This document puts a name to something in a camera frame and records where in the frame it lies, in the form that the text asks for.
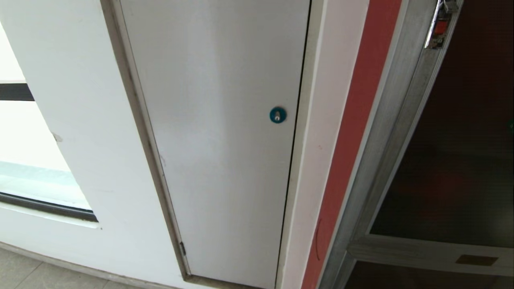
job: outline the floor tile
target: floor tile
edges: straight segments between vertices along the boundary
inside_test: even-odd
[[[40,261],[0,249],[0,289],[14,289],[39,264]]]
[[[107,280],[41,264],[16,289],[103,289]]]
[[[107,282],[107,285],[105,285],[105,287],[103,289],[140,289],[140,288],[109,281],[109,282]]]

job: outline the door hinge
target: door hinge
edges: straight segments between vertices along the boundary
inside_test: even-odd
[[[448,36],[448,26],[452,14],[457,12],[458,5],[455,0],[437,0],[424,48],[440,49],[443,47]]]
[[[183,242],[180,243],[180,252],[182,253],[182,255],[186,255],[186,248],[184,247]]]

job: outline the metal doorframe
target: metal doorframe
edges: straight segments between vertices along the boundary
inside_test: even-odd
[[[412,240],[370,234],[443,62],[464,0],[452,15],[441,49],[424,49],[436,0],[403,0],[373,104],[348,203],[342,206],[319,289],[344,288],[357,261],[451,272],[513,275],[512,248]],[[420,248],[428,248],[426,255]],[[498,256],[494,266],[455,264],[452,258],[480,252]]]

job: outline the red wall stripe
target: red wall stripe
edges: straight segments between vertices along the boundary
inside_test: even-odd
[[[315,289],[389,51],[401,0],[370,0],[302,289]]]

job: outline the door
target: door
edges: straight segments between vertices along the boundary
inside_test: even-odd
[[[398,288],[512,284],[511,11],[512,1],[403,2],[320,288],[363,286],[365,270]]]
[[[121,8],[190,274],[273,288],[309,1]]]

